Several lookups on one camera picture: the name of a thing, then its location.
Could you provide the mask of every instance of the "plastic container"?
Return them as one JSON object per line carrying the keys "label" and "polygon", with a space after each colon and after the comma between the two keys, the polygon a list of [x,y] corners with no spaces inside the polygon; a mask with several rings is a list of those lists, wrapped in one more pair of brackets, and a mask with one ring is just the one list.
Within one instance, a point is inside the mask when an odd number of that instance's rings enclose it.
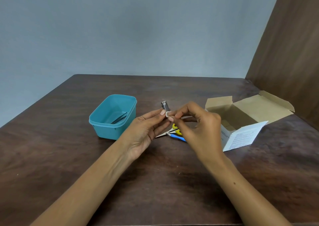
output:
{"label": "plastic container", "polygon": [[[137,100],[133,96],[113,94],[108,96],[90,115],[89,123],[101,138],[118,139],[136,116]],[[125,119],[111,124],[128,112]]]}

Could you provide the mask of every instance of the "skin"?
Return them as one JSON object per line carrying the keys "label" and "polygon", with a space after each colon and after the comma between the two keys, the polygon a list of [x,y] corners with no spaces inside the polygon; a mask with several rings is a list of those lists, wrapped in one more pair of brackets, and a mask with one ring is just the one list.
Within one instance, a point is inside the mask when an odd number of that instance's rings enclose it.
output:
{"label": "skin", "polygon": [[[194,102],[170,112],[168,119],[162,109],[135,118],[121,137],[31,225],[87,225],[120,175],[171,122],[178,126],[246,226],[291,225],[224,155],[220,142],[220,116],[205,111]],[[191,129],[186,122],[197,122],[197,126]]]}

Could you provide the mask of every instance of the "wooden table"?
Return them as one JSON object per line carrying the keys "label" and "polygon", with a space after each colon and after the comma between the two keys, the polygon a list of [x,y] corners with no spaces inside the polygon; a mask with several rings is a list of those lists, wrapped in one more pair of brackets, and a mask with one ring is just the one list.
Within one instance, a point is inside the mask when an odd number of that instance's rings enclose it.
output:
{"label": "wooden table", "polygon": [[[74,75],[0,129],[0,225],[29,225],[114,142],[88,119],[111,94],[137,98],[137,116],[167,100],[255,95],[244,79]],[[319,132],[295,115],[227,151],[238,170],[291,222],[319,222]],[[183,141],[155,139],[115,184],[89,225],[241,223]]]}

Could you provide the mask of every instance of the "white cardboard box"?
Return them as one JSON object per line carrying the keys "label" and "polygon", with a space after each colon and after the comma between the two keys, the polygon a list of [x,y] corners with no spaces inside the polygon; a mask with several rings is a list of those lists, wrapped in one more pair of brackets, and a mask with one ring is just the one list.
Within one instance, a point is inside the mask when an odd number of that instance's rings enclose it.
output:
{"label": "white cardboard box", "polygon": [[266,91],[235,103],[232,96],[209,98],[205,110],[221,116],[223,151],[252,144],[264,125],[295,111],[289,102]]}

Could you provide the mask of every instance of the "blue pen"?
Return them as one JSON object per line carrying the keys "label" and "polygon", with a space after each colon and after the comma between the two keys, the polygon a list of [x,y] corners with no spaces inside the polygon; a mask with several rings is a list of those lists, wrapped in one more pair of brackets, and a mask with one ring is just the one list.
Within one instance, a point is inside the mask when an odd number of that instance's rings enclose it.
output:
{"label": "blue pen", "polygon": [[186,142],[186,140],[183,138],[183,137],[179,137],[179,136],[177,136],[177,135],[174,135],[174,134],[168,134],[169,136],[171,136],[171,137],[173,137],[173,138],[177,138],[177,139],[180,139],[180,140],[182,140],[182,141],[185,141]]}

